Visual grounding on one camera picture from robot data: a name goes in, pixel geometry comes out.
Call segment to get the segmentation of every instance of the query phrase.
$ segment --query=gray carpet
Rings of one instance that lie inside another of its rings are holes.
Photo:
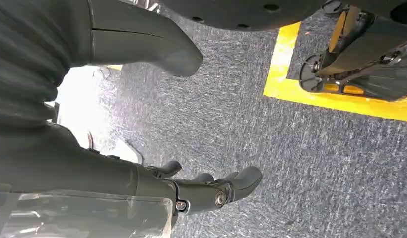
[[[243,201],[182,217],[174,237],[407,238],[407,123],[264,97],[277,32],[173,19],[204,64],[191,78],[146,64],[106,77],[113,124],[101,146],[122,137],[147,165],[178,160],[178,178],[249,165],[265,176]],[[320,14],[302,24],[289,77],[331,29]]]

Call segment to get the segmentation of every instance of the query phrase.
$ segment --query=yellow tape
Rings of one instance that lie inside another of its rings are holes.
[[[308,93],[300,88],[298,80],[287,79],[299,27],[300,23],[295,23],[279,30],[264,89],[265,96],[369,116],[407,121],[407,98],[390,103],[356,96]]]

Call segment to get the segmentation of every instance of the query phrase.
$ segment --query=clear plastic panel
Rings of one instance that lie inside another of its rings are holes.
[[[169,238],[170,199],[0,192],[0,238]]]

